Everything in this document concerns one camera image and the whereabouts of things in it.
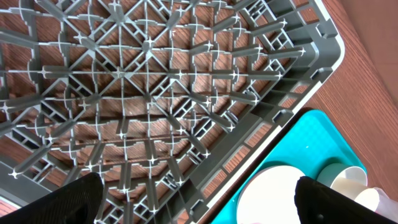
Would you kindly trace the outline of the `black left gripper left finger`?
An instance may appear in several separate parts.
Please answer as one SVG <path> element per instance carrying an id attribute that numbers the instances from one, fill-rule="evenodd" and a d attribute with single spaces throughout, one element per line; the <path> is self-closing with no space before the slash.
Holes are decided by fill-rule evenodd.
<path id="1" fill-rule="evenodd" d="M 92 172 L 1 217 L 1 224 L 89 224 L 94 222 L 102 199 L 101 177 Z"/>

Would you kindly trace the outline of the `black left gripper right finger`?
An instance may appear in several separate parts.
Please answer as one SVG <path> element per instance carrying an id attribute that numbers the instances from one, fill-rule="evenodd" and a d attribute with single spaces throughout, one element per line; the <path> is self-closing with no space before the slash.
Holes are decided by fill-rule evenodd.
<path id="1" fill-rule="evenodd" d="M 301 224 L 394 224 L 337 191 L 303 176 L 294 196 Z"/>

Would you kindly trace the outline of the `white round plate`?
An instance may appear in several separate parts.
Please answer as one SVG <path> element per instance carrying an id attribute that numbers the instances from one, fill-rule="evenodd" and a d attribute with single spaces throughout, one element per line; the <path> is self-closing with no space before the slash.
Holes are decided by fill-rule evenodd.
<path id="1" fill-rule="evenodd" d="M 295 188 L 304 173 L 292 166 L 272 166 L 259 171 L 239 195 L 237 223 L 300 223 L 294 202 Z"/>

